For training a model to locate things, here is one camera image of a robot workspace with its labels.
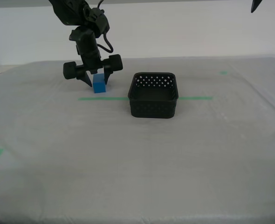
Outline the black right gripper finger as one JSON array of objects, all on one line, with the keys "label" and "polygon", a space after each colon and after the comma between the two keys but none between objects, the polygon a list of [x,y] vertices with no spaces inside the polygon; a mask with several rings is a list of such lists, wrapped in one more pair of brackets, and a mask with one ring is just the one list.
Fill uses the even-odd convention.
[{"label": "black right gripper finger", "polygon": [[251,13],[253,13],[258,8],[261,2],[262,0],[252,0]]}]

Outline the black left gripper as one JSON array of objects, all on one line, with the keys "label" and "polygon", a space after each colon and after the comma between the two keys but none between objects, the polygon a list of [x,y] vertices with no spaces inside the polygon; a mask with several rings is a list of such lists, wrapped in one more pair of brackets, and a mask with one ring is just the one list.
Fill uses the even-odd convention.
[{"label": "black left gripper", "polygon": [[76,62],[68,62],[63,65],[63,75],[65,79],[77,79],[92,87],[92,82],[87,74],[97,73],[103,67],[104,81],[107,84],[110,75],[115,71],[123,69],[123,63],[119,54],[111,55],[108,59],[101,61],[95,33],[92,29],[85,26],[78,26],[71,31],[69,40],[76,43],[78,55],[80,55],[83,65]]}]

